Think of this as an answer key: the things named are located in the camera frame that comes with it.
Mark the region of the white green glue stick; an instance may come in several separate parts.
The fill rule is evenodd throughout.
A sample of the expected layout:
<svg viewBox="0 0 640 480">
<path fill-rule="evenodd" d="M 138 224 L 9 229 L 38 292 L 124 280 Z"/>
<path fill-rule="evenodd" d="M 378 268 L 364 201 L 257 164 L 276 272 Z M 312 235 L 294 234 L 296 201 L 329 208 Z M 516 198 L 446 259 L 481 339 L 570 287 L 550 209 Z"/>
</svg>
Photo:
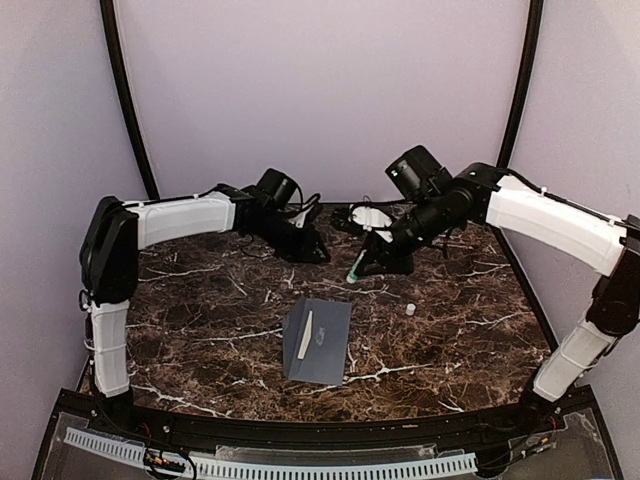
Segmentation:
<svg viewBox="0 0 640 480">
<path fill-rule="evenodd" d="M 365 256 L 365 254 L 366 254 L 366 250 L 365 249 L 361 250 L 359 255 L 358 255 L 358 257 L 354 261 L 351 269 L 349 270 L 349 273 L 348 273 L 348 275 L 346 277 L 346 281 L 349 284 L 354 284 L 354 283 L 356 283 L 358 281 L 359 275 L 357 274 L 357 269 L 358 269 L 363 257 Z"/>
</svg>

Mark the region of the beige lined letter paper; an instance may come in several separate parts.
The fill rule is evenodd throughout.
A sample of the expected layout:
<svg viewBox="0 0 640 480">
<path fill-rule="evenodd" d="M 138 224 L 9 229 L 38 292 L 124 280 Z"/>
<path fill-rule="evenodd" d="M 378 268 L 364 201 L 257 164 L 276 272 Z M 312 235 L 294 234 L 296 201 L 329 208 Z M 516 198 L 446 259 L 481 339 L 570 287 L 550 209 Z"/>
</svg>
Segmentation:
<svg viewBox="0 0 640 480">
<path fill-rule="evenodd" d="M 304 330 L 303 330 L 303 334 L 300 340 L 300 344 L 299 344 L 299 349 L 297 352 L 297 359 L 298 360 L 304 360 L 306 353 L 308 351 L 310 342 L 311 342 L 311 336 L 313 333 L 313 314 L 314 312 L 312 310 L 310 310 L 308 312 L 307 315 L 307 319 L 306 319 L 306 323 L 304 325 Z"/>
</svg>

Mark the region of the grey blue envelope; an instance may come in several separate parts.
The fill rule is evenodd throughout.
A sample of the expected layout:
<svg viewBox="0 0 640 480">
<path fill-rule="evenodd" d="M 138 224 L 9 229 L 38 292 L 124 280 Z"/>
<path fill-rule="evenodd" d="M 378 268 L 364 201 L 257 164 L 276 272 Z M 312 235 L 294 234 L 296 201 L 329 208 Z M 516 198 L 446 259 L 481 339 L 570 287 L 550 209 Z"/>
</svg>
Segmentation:
<svg viewBox="0 0 640 480">
<path fill-rule="evenodd" d="M 313 333 L 304 360 L 297 359 L 308 312 Z M 339 386 L 343 383 L 352 304 L 301 296 L 282 322 L 283 371 L 292 381 Z"/>
</svg>

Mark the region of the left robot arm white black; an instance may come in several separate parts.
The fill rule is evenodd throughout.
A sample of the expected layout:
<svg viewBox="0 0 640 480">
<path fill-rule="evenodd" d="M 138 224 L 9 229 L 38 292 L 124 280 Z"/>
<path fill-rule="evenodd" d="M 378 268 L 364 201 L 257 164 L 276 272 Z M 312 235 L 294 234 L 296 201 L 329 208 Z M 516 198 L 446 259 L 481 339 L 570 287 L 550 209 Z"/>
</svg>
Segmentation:
<svg viewBox="0 0 640 480">
<path fill-rule="evenodd" d="M 162 200 L 100 200 L 79 253 L 79 306 L 88 315 L 94 384 L 111 398 L 101 417 L 117 434 L 131 436 L 141 427 L 140 412 L 116 397 L 130 389 L 126 320 L 138 286 L 140 252 L 183 237 L 237 232 L 264 240 L 287 262 L 325 264 L 330 254 L 313 224 L 322 210 L 320 196 L 291 206 L 300 191 L 291 177 L 269 168 L 242 189 L 220 183 L 204 193 Z"/>
</svg>

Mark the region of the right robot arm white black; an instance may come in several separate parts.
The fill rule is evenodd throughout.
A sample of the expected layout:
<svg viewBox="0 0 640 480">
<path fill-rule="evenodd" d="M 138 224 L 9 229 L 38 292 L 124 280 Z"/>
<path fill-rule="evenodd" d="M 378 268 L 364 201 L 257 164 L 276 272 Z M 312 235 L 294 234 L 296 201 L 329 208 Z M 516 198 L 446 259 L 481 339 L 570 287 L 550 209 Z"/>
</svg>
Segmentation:
<svg viewBox="0 0 640 480">
<path fill-rule="evenodd" d="M 559 400 L 639 322 L 638 218 L 593 211 L 511 169 L 473 163 L 453 176 L 422 145 L 406 151 L 385 172 L 413 207 L 368 235 L 354 270 L 358 276 L 410 274 L 414 251 L 468 222 L 525 235 L 599 274 L 583 319 L 537 371 L 533 395 L 511 410 L 510 424 L 517 432 L 534 432 L 549 416 L 548 403 Z"/>
</svg>

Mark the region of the clear acrylic front plate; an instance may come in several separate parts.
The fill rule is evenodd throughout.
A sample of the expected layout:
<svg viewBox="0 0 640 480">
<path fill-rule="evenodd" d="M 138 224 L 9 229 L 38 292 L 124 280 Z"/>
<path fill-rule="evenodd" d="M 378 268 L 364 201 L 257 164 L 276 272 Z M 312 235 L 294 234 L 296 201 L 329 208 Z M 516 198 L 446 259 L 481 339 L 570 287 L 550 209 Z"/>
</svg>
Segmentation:
<svg viewBox="0 0 640 480">
<path fill-rule="evenodd" d="M 237 463 L 269 465 L 367 465 L 430 460 L 438 455 L 435 444 L 396 447 L 348 448 L 330 450 L 328 447 L 266 448 L 218 445 L 215 459 Z"/>
</svg>

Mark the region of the black curved front rail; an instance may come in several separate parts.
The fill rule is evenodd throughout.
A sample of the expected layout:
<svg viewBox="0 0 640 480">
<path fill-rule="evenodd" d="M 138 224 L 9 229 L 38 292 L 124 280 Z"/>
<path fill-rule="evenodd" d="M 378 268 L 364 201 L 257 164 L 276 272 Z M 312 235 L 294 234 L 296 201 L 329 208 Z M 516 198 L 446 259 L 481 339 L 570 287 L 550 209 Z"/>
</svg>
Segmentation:
<svg viewBox="0 0 640 480">
<path fill-rule="evenodd" d="M 402 447 L 435 443 L 439 446 L 503 444 L 504 432 L 484 429 L 515 416 L 514 404 L 467 413 L 389 421 L 289 423 L 233 420 L 171 413 L 132 405 L 130 415 L 146 423 L 151 433 L 171 444 L 193 449 L 218 445 L 293 450 Z"/>
</svg>

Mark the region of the right black frame post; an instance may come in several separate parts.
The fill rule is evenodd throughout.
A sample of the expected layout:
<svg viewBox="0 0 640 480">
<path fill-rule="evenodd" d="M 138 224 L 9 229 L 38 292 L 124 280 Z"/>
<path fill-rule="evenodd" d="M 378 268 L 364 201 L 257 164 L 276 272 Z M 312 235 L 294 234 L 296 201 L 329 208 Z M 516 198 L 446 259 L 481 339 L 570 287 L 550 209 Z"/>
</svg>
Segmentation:
<svg viewBox="0 0 640 480">
<path fill-rule="evenodd" d="M 519 61 L 511 106 L 509 109 L 500 150 L 496 160 L 496 166 L 500 168 L 507 168 L 510 165 L 517 136 L 524 116 L 524 109 L 534 69 L 538 41 L 542 26 L 543 10 L 543 0 L 531 0 L 529 2 L 521 57 Z"/>
</svg>

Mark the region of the black frame post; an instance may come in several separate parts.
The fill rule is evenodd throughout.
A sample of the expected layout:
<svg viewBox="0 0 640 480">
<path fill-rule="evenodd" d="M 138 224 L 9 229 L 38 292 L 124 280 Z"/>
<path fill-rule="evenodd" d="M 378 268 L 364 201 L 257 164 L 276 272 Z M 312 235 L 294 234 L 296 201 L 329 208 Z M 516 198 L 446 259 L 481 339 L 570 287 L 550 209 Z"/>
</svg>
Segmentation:
<svg viewBox="0 0 640 480">
<path fill-rule="evenodd" d="M 118 21 L 116 18 L 116 5 L 115 2 L 111 0 L 100 0 L 99 7 L 112 76 L 136 167 L 147 198 L 150 200 L 159 200 L 160 193 L 144 145 L 144 139 L 128 81 L 124 51 L 120 41 Z"/>
<path fill-rule="evenodd" d="M 511 106 L 509 109 L 500 150 L 496 160 L 496 166 L 500 168 L 507 168 L 510 165 L 517 136 L 524 116 L 524 109 L 534 69 L 538 41 L 542 26 L 543 10 L 543 0 L 531 0 L 529 2 L 521 57 L 519 61 Z"/>
</svg>

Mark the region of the left black frame post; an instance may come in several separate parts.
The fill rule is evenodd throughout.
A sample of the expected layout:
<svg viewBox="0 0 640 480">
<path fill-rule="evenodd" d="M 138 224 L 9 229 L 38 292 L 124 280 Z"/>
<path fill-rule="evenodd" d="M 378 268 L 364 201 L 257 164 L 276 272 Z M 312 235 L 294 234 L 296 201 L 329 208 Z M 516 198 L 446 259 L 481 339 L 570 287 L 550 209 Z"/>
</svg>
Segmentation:
<svg viewBox="0 0 640 480">
<path fill-rule="evenodd" d="M 136 167 L 147 198 L 150 200 L 159 200 L 160 193 L 144 145 L 144 139 L 128 81 L 124 51 L 120 41 L 118 21 L 116 18 L 116 5 L 115 2 L 111 0 L 100 0 L 99 7 L 112 76 Z"/>
</svg>

